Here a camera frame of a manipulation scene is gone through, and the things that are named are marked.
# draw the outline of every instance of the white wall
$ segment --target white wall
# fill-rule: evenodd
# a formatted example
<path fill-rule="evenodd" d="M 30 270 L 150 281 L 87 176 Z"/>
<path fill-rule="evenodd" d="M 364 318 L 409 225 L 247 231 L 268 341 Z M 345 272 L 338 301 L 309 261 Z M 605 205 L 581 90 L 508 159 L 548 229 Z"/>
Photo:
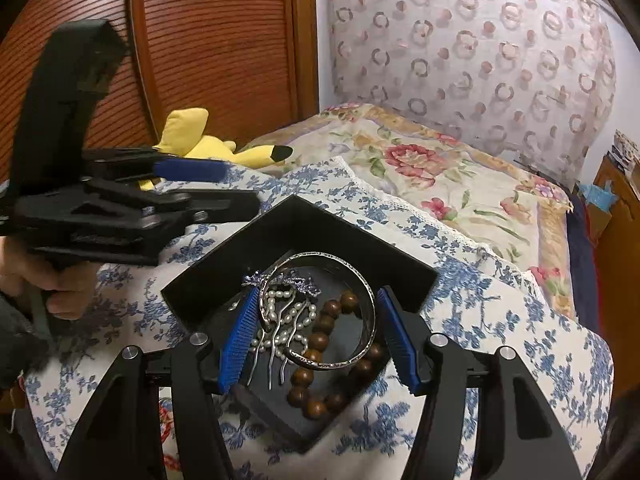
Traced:
<path fill-rule="evenodd" d="M 318 82 L 320 109 L 340 102 L 334 93 L 331 68 L 329 0 L 316 0 L 318 20 Z M 623 25 L 605 13 L 616 60 L 616 96 L 611 114 L 584 161 L 580 181 L 590 183 L 598 173 L 602 157 L 620 130 L 640 145 L 640 51 Z"/>

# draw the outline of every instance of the blue floral tablecloth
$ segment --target blue floral tablecloth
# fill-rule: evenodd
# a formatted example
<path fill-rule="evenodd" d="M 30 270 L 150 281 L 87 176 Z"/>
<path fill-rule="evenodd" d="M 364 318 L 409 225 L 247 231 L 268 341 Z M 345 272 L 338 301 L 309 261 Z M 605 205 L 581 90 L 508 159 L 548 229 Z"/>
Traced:
<path fill-rule="evenodd" d="M 232 166 L 219 184 L 165 182 L 159 188 L 189 186 L 255 189 L 263 211 L 297 194 L 437 268 L 440 277 L 422 311 L 431 329 L 447 333 L 464 348 L 494 352 L 503 344 L 514 347 L 564 427 L 580 470 L 587 474 L 609 413 L 609 348 L 599 336 L 551 310 L 528 272 L 408 203 L 369 187 L 340 158 L 298 168 L 281 179 Z M 136 344 L 153 351 L 183 338 L 160 290 L 242 225 L 192 226 L 165 248 L 156 268 L 106 265 L 100 270 L 89 311 L 60 338 L 59 353 L 47 368 L 25 380 L 38 433 L 54 466 L 92 391 L 123 346 Z M 214 277 L 202 286 L 214 286 Z M 161 395 L 165 463 L 170 477 L 179 477 L 170 393 Z M 238 478 L 261 480 L 399 478 L 423 402 L 399 383 L 390 363 L 302 456 L 232 398 L 216 398 Z M 478 392 L 469 390 L 457 478 L 470 475 L 477 416 Z"/>

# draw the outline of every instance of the person's arm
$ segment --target person's arm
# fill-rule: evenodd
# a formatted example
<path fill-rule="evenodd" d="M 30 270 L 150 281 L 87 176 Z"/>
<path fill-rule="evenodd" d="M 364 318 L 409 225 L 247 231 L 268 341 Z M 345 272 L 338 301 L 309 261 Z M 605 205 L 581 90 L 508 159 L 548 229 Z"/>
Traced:
<path fill-rule="evenodd" d="M 61 319 L 78 319 L 94 293 L 100 264 L 82 262 L 57 271 L 41 256 L 29 254 L 15 238 L 0 237 L 0 290 L 12 298 L 24 291 L 25 282 L 42 290 L 55 290 L 47 310 Z"/>

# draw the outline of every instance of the black ear tip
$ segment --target black ear tip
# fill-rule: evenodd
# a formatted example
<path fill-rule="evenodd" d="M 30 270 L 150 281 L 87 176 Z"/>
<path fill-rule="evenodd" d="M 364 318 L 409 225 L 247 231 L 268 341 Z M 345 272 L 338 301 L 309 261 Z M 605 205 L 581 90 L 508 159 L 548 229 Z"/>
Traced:
<path fill-rule="evenodd" d="M 289 146 L 274 146 L 273 151 L 271 152 L 271 159 L 274 162 L 280 162 L 288 156 L 291 156 L 291 153 L 293 153 L 293 148 L 290 148 Z"/>

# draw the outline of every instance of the wooden door frame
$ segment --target wooden door frame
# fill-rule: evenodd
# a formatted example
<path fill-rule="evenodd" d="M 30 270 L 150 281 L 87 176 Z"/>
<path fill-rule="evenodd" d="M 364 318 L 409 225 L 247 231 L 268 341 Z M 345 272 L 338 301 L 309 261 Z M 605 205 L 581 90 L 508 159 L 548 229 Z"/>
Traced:
<path fill-rule="evenodd" d="M 316 0 L 284 0 L 292 116 L 297 121 L 318 113 L 318 34 Z M 125 0 L 127 36 L 140 99 L 150 131 L 159 140 L 166 120 L 156 83 L 145 19 L 144 0 Z"/>

